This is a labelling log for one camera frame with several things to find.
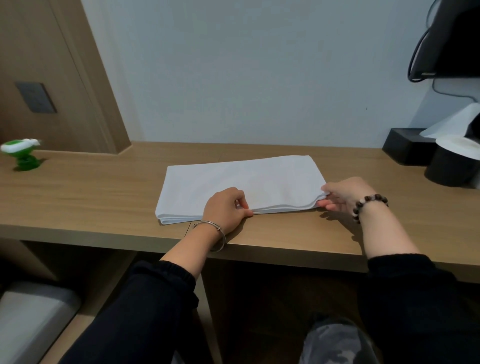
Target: camouflage pants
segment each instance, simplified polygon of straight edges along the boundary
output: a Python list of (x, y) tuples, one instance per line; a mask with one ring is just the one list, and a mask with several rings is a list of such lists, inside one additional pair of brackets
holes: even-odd
[(303, 343), (300, 364), (379, 364), (367, 336), (344, 318), (317, 321)]

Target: wooden tabletop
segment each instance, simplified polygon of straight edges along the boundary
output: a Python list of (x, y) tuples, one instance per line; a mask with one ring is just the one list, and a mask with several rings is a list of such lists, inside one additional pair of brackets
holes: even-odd
[[(165, 252), (191, 225), (162, 226), (155, 217), (167, 166), (310, 155), (327, 181), (366, 179), (420, 250), (480, 281), (480, 191), (432, 183), (423, 167), (400, 166), (380, 149), (137, 142), (118, 156), (35, 154), (46, 160), (28, 172), (0, 157), (0, 237)], [(360, 227), (320, 209), (257, 215), (230, 238), (216, 257), (365, 270)]]

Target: bracelet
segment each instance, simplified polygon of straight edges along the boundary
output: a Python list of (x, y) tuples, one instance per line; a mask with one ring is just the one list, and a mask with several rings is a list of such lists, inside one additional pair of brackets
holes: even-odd
[(207, 221), (207, 220), (202, 220), (202, 221), (199, 221), (197, 222), (192, 229), (195, 229), (197, 227), (197, 225), (200, 225), (200, 224), (210, 224), (212, 226), (214, 226), (216, 228), (217, 231), (219, 231), (221, 234), (222, 234), (222, 246), (220, 247), (220, 249), (217, 249), (217, 250), (210, 250), (212, 253), (217, 253), (219, 252), (220, 250), (223, 249), (223, 247), (225, 246), (225, 244), (227, 243), (227, 237), (225, 236), (225, 233), (223, 232), (222, 228), (215, 224), (214, 222), (211, 222), (211, 221)]
[(365, 196), (360, 201), (355, 204), (355, 208), (353, 209), (353, 219), (360, 224), (360, 209), (363, 207), (364, 204), (370, 201), (382, 201), (388, 207), (388, 200), (385, 196), (381, 194), (371, 194), (370, 196)]

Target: green and white toy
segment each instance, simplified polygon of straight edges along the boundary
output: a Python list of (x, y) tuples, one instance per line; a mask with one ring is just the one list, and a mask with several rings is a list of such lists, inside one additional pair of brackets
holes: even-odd
[(39, 146), (36, 139), (12, 140), (1, 145), (1, 151), (17, 158), (18, 170), (33, 170), (40, 166), (40, 161), (30, 153)]

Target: hand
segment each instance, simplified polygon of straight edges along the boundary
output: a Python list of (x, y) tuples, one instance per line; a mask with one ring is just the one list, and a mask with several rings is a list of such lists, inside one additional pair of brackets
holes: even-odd
[(219, 225), (227, 235), (240, 224), (243, 218), (249, 216), (253, 216), (253, 211), (245, 201), (245, 194), (242, 190), (230, 187), (217, 192), (207, 201), (202, 219)]
[(322, 186), (328, 193), (325, 200), (317, 201), (318, 207), (329, 211), (352, 213), (355, 204), (365, 196), (375, 194), (375, 190), (360, 177), (352, 177), (340, 182), (329, 182)]

